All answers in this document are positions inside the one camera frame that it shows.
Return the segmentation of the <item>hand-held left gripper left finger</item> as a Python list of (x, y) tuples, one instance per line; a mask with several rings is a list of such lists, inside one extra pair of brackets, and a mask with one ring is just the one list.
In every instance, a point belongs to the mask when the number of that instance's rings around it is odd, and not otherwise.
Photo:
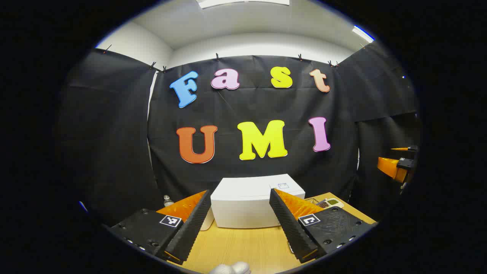
[(181, 265), (212, 205), (211, 194), (200, 191), (160, 210), (138, 210), (108, 230), (143, 252)]

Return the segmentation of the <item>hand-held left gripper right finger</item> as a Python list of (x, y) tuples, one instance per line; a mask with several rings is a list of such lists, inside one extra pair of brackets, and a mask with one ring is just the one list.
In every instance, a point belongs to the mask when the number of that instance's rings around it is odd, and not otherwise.
[(276, 188), (270, 191), (269, 204), (301, 263), (333, 254), (377, 225), (330, 200), (313, 204)]

